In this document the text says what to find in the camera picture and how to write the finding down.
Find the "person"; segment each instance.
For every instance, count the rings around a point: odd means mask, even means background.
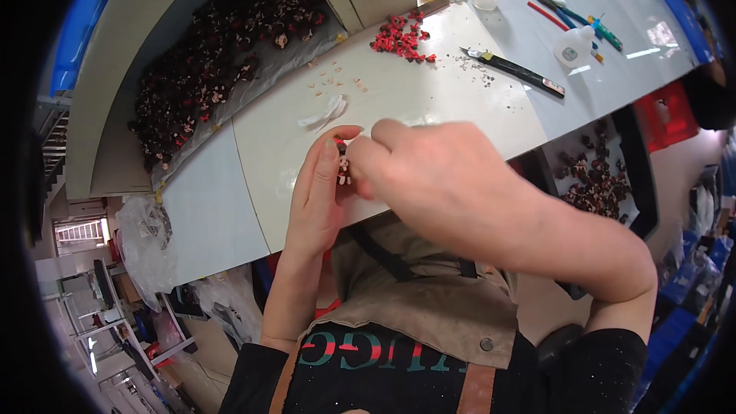
[[[628,412],[657,293],[644,242],[540,192],[472,124],[361,130],[333,128],[307,152],[260,344],[241,347],[220,412]],[[392,211],[339,235],[334,136],[353,140],[355,192]],[[330,249],[342,303],[315,320]],[[499,271],[594,298],[585,334],[546,371]]]

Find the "black shirt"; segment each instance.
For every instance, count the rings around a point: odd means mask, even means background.
[[[244,344],[220,412],[268,412],[287,357]],[[646,357],[638,335],[602,329],[578,339],[543,373],[537,349],[517,332],[509,368],[496,371],[491,411],[628,412]],[[455,412],[466,366],[376,324],[318,325],[299,352],[283,412]]]

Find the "hand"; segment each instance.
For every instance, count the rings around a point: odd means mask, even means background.
[[[534,224],[541,192],[521,179],[470,123],[373,126],[347,148],[364,198],[378,198],[410,228],[456,255],[513,259]]]
[[[353,191],[343,185],[336,192],[339,153],[333,138],[351,140],[361,131],[357,125],[338,126],[312,144],[294,184],[284,251],[312,259],[332,248],[342,227],[340,203],[345,193]]]

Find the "right hand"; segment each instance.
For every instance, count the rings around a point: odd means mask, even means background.
[[[409,128],[380,120],[371,138],[350,143],[347,158],[359,195],[382,200],[455,255],[508,265],[538,223],[542,193],[471,123]]]

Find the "beige apron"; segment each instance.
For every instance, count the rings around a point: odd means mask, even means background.
[[[342,303],[312,322],[297,339],[269,413],[279,414],[283,409],[304,336],[318,324],[331,321],[353,328],[380,324],[467,362],[457,412],[487,414],[495,370],[509,367],[518,328],[509,285],[498,271],[479,271],[478,278],[461,276],[457,257],[414,234],[392,213],[362,225],[379,245],[401,253],[401,259],[421,278],[397,282],[341,232],[332,259]]]

